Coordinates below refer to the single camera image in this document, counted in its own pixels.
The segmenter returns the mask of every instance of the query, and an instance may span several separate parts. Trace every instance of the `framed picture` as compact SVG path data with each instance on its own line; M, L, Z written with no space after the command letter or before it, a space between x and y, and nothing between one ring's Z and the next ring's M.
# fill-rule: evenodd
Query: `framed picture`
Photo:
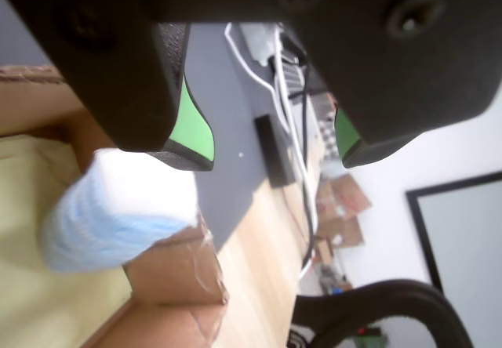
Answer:
M502 208L498 211L498 205L502 205L501 197L502 172L444 183L406 193L431 281L437 289L443 292L441 274L435 258L435 251L437 252L439 248L436 248L433 242L436 246L446 245L447 241L451 241L453 234L457 236L462 231L474 232L480 230L482 227L479 220L482 217L500 220L497 223L502 224ZM471 217L471 215L475 215L472 216L474 219L462 221ZM445 229L438 229L438 225L445 227ZM469 245L463 246L464 251L469 251Z
M432 284L474 346L495 346L502 325L502 172L406 193Z

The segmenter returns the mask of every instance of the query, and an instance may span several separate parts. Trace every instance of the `gray desk mat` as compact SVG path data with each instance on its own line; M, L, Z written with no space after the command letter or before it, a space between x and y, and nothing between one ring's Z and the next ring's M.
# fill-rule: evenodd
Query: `gray desk mat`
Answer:
M235 59L224 24L194 24L188 42L185 76L197 104L213 128L214 170L196 174L199 204L217 249L231 235L267 178L254 118L273 111L270 93L252 80ZM237 26L232 38L246 62L261 77L267 70L249 57Z

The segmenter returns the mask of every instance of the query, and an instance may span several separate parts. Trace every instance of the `small cardboard box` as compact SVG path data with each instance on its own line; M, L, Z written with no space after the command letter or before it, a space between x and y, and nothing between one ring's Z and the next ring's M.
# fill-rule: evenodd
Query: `small cardboard box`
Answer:
M28 133L70 143L84 172L113 143L55 67L0 67L0 136ZM131 299L85 348L211 346L228 294L202 218L124 266Z
M125 272L133 289L130 302L85 348L211 346L228 296L202 219L198 227L158 242Z

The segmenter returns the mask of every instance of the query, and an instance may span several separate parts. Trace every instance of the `white fabric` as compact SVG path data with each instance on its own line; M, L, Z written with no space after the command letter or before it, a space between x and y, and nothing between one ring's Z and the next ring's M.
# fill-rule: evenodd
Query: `white fabric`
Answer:
M197 211L192 172L148 154L97 150L46 220L42 254L59 272L114 267L194 226Z

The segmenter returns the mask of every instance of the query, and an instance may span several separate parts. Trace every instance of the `beige surface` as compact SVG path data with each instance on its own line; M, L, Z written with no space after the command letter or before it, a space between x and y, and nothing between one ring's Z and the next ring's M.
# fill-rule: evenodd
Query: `beige surface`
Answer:
M286 195L301 203L296 185ZM215 348L286 345L305 247L282 192L265 181L218 255L230 302Z
M0 341L2 347L82 345L128 298L122 268L53 274L37 223L78 170L68 145L28 136L0 139Z

